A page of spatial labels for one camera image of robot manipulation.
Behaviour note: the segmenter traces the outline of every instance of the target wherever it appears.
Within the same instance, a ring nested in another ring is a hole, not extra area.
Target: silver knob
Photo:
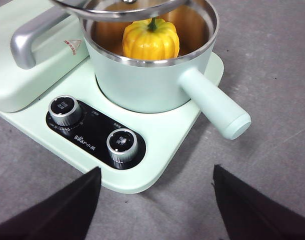
[[[62,127],[77,123],[82,117],[82,109],[77,100],[69,95],[54,98],[48,107],[54,122]]]
[[[127,128],[112,131],[107,137],[106,144],[111,159],[117,163],[131,161],[138,151],[137,137]]]
[[[126,4],[133,4],[135,3],[137,0],[122,0],[124,3]]]

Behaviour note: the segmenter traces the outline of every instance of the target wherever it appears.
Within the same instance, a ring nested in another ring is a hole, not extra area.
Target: yellow pumpkin
[[[175,25],[159,18],[134,21],[128,25],[122,38],[123,55],[140,60],[176,58],[179,38]]]

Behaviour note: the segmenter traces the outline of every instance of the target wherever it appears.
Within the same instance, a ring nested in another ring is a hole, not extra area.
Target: glass lid
[[[50,0],[67,13],[81,19],[102,22],[132,22],[149,19],[168,13],[187,0],[90,0],[81,8],[67,3]]]

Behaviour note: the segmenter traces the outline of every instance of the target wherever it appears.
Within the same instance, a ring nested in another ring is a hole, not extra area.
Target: grey handle
[[[66,2],[81,7],[85,1],[67,0]],[[32,52],[34,40],[69,16],[68,13],[54,6],[19,27],[10,41],[10,50],[17,66],[26,70],[33,68],[36,65]]]

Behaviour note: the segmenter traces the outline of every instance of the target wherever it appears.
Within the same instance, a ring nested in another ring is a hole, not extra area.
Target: saucepan
[[[91,0],[84,8],[96,9],[102,2]],[[106,6],[115,8],[118,3]],[[176,27],[176,58],[125,57],[123,32],[131,22],[80,19],[100,90],[111,102],[147,114],[171,111],[192,99],[225,138],[237,138],[250,126],[250,115],[203,74],[219,31],[217,11],[208,0],[187,0],[159,17]]]

